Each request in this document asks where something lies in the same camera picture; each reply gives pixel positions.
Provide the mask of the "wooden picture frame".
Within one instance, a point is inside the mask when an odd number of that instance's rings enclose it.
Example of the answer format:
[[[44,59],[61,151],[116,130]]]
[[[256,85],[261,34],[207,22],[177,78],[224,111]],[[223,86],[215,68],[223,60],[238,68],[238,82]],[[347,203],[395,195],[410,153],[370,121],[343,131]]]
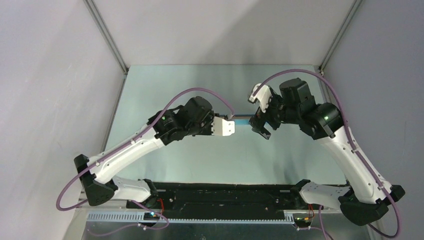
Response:
[[[255,114],[236,114],[229,118],[233,121],[236,126],[251,126],[251,118],[255,117]]]

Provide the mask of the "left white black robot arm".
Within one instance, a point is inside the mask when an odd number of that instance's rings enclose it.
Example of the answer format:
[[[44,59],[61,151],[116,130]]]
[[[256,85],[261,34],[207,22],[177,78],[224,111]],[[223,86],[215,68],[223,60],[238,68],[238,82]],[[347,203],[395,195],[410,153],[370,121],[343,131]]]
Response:
[[[212,135],[215,118],[213,107],[201,96],[190,98],[185,105],[157,112],[137,133],[122,143],[98,155],[74,158],[79,180],[87,202],[95,207],[111,199],[135,200],[145,208],[153,208],[158,202],[151,180],[130,180],[117,177],[117,173],[144,155],[186,136]]]

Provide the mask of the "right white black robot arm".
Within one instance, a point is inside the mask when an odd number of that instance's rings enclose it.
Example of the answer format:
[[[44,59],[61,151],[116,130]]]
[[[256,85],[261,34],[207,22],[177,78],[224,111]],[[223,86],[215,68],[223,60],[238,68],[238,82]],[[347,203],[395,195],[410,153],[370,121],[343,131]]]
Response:
[[[329,102],[316,103],[307,82],[291,79],[279,90],[261,83],[253,87],[248,101],[259,106],[249,120],[252,130],[269,139],[265,125],[274,130],[282,124],[297,125],[331,154],[347,180],[347,186],[337,187],[303,179],[290,190],[291,204],[297,209],[311,204],[340,210],[357,226],[380,220],[405,190],[378,173],[345,127],[341,111]]]

